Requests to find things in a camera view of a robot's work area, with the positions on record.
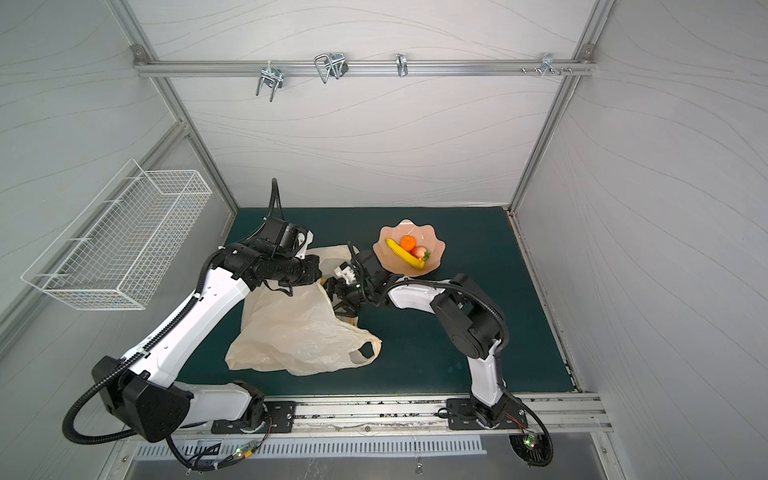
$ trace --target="bowl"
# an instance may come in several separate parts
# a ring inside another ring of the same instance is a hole
[[[415,238],[416,246],[426,247],[427,251],[429,251],[429,260],[426,261],[423,270],[417,270],[408,265],[387,246],[386,239],[391,238],[399,244],[405,235]],[[373,245],[373,252],[379,258],[382,266],[389,272],[416,277],[426,275],[440,266],[442,253],[445,252],[445,242],[438,240],[432,225],[419,226],[411,220],[403,220],[395,227],[383,227],[381,229],[379,241]]]

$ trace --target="dark green mat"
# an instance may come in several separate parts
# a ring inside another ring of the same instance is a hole
[[[237,214],[228,241],[258,227],[265,210],[247,208]],[[573,389],[515,236],[500,207],[493,208],[286,208],[286,219],[308,226],[311,247],[351,240],[368,250],[383,226],[405,218],[431,224],[446,249],[429,280],[467,273],[504,310],[511,342],[503,352],[503,373],[512,392],[568,392]],[[482,248],[465,248],[482,239]],[[243,304],[233,308],[189,358],[178,379],[221,384],[240,379],[267,395],[354,395],[468,393],[466,357],[449,341],[437,319],[425,312],[365,307],[359,327],[382,340],[379,358],[368,366],[313,376],[285,371],[230,371],[224,356],[240,333]]]

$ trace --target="banana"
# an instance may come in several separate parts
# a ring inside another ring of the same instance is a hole
[[[395,255],[402,258],[408,265],[417,270],[424,269],[424,260],[419,260],[410,253],[406,252],[400,245],[397,244],[397,242],[391,238],[386,239],[386,244],[390,249],[392,249],[393,252],[395,252]]]

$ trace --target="plastic bag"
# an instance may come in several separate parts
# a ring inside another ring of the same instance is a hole
[[[320,257],[323,278],[350,258],[346,246],[311,249],[307,254]],[[373,347],[369,359],[359,351],[366,343]],[[368,330],[339,321],[319,282],[294,287],[293,296],[260,286],[245,299],[240,335],[225,360],[230,370],[285,369],[305,376],[368,365],[379,356],[381,344]]]

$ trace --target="wire basket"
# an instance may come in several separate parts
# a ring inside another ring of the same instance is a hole
[[[78,310],[143,310],[210,194],[196,170],[131,160],[22,280]]]

